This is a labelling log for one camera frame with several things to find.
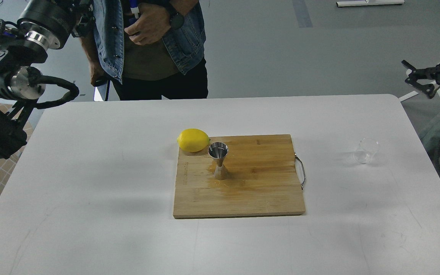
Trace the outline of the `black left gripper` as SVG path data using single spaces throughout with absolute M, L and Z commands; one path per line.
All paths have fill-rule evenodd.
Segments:
M 72 37 L 86 37 L 95 25 L 93 0 L 30 0 L 17 20 L 23 30 L 46 29 L 54 36 L 51 49 L 62 49 Z

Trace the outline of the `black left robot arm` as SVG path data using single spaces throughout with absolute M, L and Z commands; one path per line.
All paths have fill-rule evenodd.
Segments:
M 91 0 L 30 0 L 16 23 L 0 19 L 0 159 L 27 144 L 24 126 L 34 109 L 74 100 L 78 87 L 44 75 L 49 49 L 62 49 L 69 37 L 84 37 L 95 23 Z

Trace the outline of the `bystander right hand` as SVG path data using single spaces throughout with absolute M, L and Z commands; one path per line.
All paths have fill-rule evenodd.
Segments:
M 111 81 L 111 76 L 108 73 L 108 67 L 101 64 L 99 61 L 89 61 L 90 84 L 93 87 L 105 85 Z

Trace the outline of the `bystander left hand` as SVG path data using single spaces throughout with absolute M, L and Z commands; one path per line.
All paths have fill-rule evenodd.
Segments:
M 165 7 L 151 3 L 139 5 L 140 17 L 124 29 L 128 38 L 136 45 L 153 44 L 170 29 L 170 14 Z

